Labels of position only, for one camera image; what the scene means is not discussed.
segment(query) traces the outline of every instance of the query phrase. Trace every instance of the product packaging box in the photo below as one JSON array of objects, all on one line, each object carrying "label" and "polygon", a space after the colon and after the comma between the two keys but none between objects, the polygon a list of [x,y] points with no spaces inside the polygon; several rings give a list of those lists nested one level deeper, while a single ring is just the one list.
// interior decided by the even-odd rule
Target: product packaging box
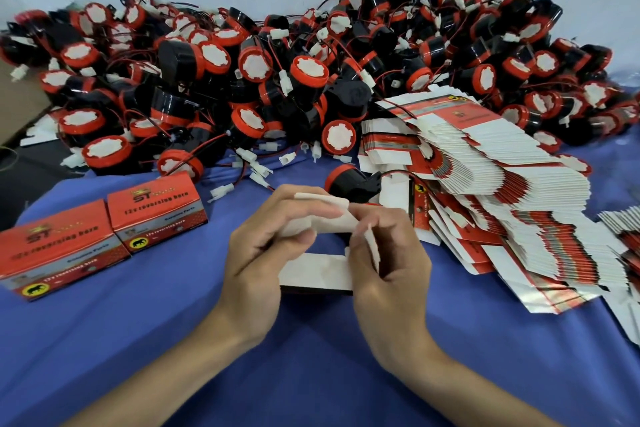
[{"label": "product packaging box", "polygon": [[107,197],[111,226],[131,252],[145,250],[207,222],[186,172],[113,192]]},{"label": "product packaging box", "polygon": [[0,282],[32,300],[128,257],[100,199],[0,233]]}]

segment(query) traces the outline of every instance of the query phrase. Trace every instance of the person's right hand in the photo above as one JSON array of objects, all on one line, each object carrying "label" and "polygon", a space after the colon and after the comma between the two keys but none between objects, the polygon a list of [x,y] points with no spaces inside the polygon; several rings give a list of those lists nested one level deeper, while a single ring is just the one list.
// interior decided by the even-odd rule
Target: person's right hand
[{"label": "person's right hand", "polygon": [[[443,355],[425,323],[431,261],[403,210],[351,204],[349,211],[360,221],[349,243],[356,316],[378,363],[402,379],[414,365]],[[380,275],[363,236],[369,226]]]}]

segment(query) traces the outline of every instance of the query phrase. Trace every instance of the person's left hand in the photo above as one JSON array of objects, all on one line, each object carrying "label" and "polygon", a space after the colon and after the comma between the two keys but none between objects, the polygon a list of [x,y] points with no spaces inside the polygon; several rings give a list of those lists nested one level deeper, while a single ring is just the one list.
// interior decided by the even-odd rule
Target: person's left hand
[{"label": "person's left hand", "polygon": [[296,218],[338,218],[343,213],[324,201],[293,199],[297,192],[327,195],[319,187],[282,185],[231,233],[220,300],[194,331],[196,337],[213,341],[228,334],[242,353],[269,332],[280,306],[280,270],[316,240],[311,229],[274,240],[275,234]]}]

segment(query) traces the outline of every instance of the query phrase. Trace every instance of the box lid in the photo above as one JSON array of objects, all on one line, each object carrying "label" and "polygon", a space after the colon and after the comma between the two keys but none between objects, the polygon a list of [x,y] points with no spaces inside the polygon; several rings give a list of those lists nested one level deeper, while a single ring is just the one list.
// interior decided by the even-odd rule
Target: box lid
[{"label": "box lid", "polygon": [[176,172],[107,196],[111,226],[118,232],[198,201],[186,172]]},{"label": "box lid", "polygon": [[59,260],[113,235],[99,199],[0,233],[0,279]]}]

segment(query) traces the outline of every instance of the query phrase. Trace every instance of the forearm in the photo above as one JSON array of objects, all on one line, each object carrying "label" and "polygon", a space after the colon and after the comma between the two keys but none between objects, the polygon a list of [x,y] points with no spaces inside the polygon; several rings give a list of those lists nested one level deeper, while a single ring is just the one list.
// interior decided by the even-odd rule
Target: forearm
[{"label": "forearm", "polygon": [[400,380],[458,427],[560,425],[442,351],[406,372]]},{"label": "forearm", "polygon": [[242,352],[228,334],[214,342],[191,335],[64,426],[160,426]]}]

